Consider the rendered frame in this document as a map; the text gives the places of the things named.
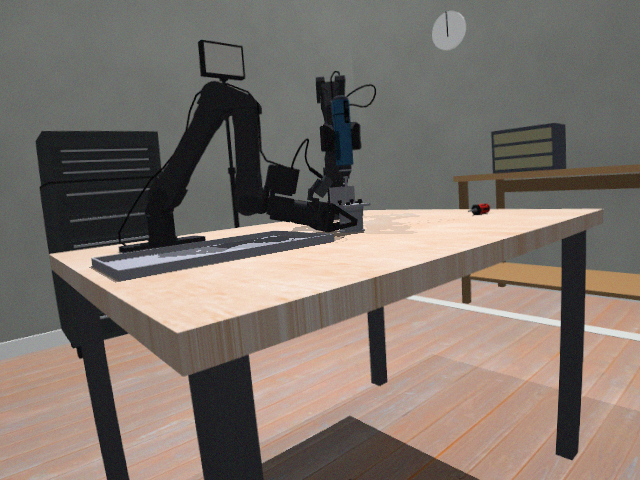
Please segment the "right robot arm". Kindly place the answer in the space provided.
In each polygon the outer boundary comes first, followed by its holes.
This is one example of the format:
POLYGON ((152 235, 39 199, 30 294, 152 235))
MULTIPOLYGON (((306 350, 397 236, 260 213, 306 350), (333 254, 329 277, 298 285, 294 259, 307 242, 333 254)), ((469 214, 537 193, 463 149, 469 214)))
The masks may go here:
POLYGON ((275 193, 295 194, 300 170, 269 165, 263 189, 257 112, 259 105, 259 114, 262 114, 261 105, 251 95, 218 81, 203 86, 197 104, 194 117, 175 153, 148 191, 149 202, 145 209, 145 215, 149 214, 148 242, 119 246, 119 251, 134 252, 206 240, 205 236, 197 235, 178 238, 171 212, 184 199, 190 177, 214 133, 230 116, 235 137, 234 197, 237 211, 244 216, 267 212, 272 220, 291 221, 294 199, 275 196, 275 193))

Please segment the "dark blue electric screwdriver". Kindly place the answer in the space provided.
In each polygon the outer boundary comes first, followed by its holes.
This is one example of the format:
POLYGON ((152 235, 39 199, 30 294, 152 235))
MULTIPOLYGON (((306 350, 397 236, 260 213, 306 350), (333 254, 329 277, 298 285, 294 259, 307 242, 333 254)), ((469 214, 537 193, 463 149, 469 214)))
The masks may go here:
POLYGON ((344 95, 339 95, 332 100, 333 126, 335 139, 336 166, 345 178, 346 199, 348 199, 347 178, 353 165, 351 123, 349 100, 344 95))

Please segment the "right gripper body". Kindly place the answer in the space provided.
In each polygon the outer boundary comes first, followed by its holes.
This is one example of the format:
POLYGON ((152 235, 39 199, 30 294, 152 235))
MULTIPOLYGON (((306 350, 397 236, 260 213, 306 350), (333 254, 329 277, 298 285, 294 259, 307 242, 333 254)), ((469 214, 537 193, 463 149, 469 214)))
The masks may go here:
POLYGON ((293 217, 290 222, 307 225, 315 230, 327 232, 330 212, 326 212, 325 220, 322 220, 322 218, 323 212, 328 211, 329 203, 321 202, 319 201, 319 198, 313 198, 313 194, 321 182, 322 181, 320 179, 317 179, 312 185, 312 189, 308 189, 307 200, 312 202, 294 200, 293 217), (319 219, 319 217, 321 218, 319 219))

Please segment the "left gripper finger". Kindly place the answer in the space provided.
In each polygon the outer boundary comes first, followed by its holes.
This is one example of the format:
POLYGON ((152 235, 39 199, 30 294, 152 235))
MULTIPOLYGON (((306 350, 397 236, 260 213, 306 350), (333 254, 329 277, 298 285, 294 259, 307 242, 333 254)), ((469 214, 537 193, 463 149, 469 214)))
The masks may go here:
POLYGON ((351 122, 351 137, 352 137, 352 149, 356 150, 359 148, 359 138, 358 138, 358 123, 351 122), (353 138, 353 129, 354 130, 354 138, 353 138))
POLYGON ((331 123, 323 124, 323 136, 324 136, 324 150, 325 151, 333 151, 334 128, 331 125, 331 123), (332 134, 329 131, 331 131, 332 134))

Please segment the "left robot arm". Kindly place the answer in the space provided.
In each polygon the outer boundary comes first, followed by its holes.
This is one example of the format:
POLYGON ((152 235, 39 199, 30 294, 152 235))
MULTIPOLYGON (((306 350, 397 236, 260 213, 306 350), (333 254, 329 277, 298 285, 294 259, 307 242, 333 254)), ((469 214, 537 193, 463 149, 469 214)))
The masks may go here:
MULTIPOLYGON (((325 82, 324 77, 316 77, 316 95, 317 103, 321 101, 321 110, 324 117, 324 123, 330 123, 330 107, 331 118, 333 122, 332 112, 332 100, 336 96, 345 96, 345 75, 335 76, 335 81, 325 82), (317 95, 318 90, 318 95, 317 95)), ((339 172, 339 166, 336 166, 336 153, 329 151, 325 153, 325 168, 323 168, 323 175, 328 176, 333 180, 331 187, 343 187, 345 186, 345 178, 339 172), (344 181, 343 181, 344 180, 344 181)))

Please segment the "dark grey cylinder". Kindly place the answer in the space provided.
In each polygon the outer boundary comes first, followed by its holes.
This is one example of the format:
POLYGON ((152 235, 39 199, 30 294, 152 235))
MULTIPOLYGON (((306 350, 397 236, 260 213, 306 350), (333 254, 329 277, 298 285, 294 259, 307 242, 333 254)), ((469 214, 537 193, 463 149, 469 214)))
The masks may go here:
MULTIPOLYGON (((363 213, 362 213, 363 206, 352 207, 352 208, 341 208, 341 209, 347 212, 348 214, 350 214, 351 216, 353 216, 354 218, 356 218, 358 221, 356 226, 340 229, 339 230, 340 233, 353 233, 353 232, 365 231, 365 229, 363 228, 363 213)), ((339 221, 340 221, 340 225, 351 222, 351 220, 349 220, 348 218, 346 218, 340 213, 339 213, 339 221)))

